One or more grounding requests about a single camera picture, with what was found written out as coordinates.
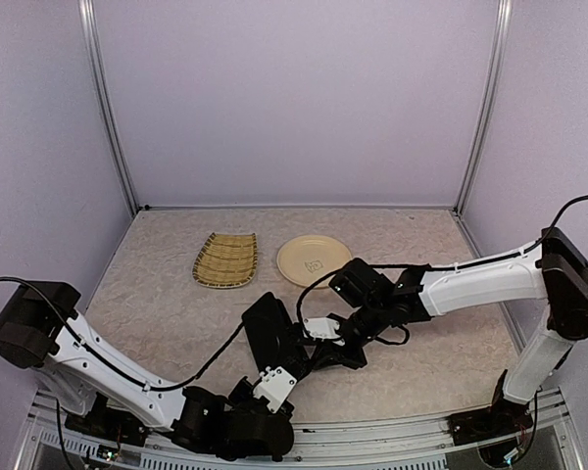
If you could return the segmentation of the black zip tool case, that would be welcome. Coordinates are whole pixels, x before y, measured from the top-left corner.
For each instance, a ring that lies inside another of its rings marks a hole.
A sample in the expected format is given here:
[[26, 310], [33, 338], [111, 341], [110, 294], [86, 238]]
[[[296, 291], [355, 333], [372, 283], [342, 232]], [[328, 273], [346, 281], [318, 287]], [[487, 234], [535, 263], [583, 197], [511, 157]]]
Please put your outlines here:
[[245, 334], [259, 372], [282, 367], [297, 381], [309, 373], [309, 357], [282, 300], [263, 294], [242, 313]]

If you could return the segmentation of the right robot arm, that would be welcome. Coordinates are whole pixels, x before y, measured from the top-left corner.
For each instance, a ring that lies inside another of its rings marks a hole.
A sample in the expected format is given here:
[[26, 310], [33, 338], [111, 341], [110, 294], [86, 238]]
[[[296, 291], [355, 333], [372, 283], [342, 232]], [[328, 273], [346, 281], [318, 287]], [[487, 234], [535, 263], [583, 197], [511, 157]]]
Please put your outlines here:
[[383, 268], [355, 258], [325, 274], [355, 311], [347, 319], [307, 319], [297, 303], [304, 338], [328, 347], [337, 362], [359, 368], [366, 363], [364, 346], [390, 326], [404, 329], [473, 306], [546, 300], [541, 323], [481, 414], [490, 434], [505, 433], [574, 344], [588, 338], [588, 259], [555, 223], [537, 240], [499, 255], [448, 265], [403, 264], [396, 282], [381, 275]]

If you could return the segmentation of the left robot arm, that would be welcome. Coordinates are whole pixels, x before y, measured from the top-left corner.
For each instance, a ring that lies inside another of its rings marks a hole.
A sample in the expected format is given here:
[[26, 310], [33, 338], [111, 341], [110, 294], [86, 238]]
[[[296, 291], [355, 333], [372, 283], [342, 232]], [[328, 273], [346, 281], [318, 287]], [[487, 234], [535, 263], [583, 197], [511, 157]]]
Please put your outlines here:
[[257, 384], [241, 380], [229, 397], [194, 386], [192, 378], [169, 382], [103, 340], [77, 312], [80, 294], [72, 285], [13, 276], [0, 276], [0, 283], [17, 286], [0, 311], [0, 356], [37, 370], [60, 405], [96, 435], [118, 425], [103, 397], [194, 453], [279, 461], [292, 449], [287, 397], [297, 381], [283, 368], [262, 373]]

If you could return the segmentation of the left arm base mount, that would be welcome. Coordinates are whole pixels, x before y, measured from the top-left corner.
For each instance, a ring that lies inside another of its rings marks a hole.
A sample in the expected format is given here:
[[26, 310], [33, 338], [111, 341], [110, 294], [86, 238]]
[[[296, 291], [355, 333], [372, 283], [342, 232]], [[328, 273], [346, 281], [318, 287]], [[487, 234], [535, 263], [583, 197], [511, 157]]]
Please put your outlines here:
[[68, 430], [120, 445], [144, 447], [148, 437], [141, 421], [128, 412], [112, 408], [101, 413], [91, 411], [86, 416], [69, 413], [65, 426]]

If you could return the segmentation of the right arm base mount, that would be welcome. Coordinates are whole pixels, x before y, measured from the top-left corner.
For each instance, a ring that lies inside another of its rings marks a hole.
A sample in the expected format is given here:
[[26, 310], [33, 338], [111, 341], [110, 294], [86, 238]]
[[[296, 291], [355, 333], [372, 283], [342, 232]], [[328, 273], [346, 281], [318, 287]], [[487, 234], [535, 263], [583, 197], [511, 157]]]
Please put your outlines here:
[[474, 444], [519, 432], [533, 426], [533, 418], [522, 411], [520, 415], [492, 413], [479, 408], [452, 414], [448, 424], [455, 446]]

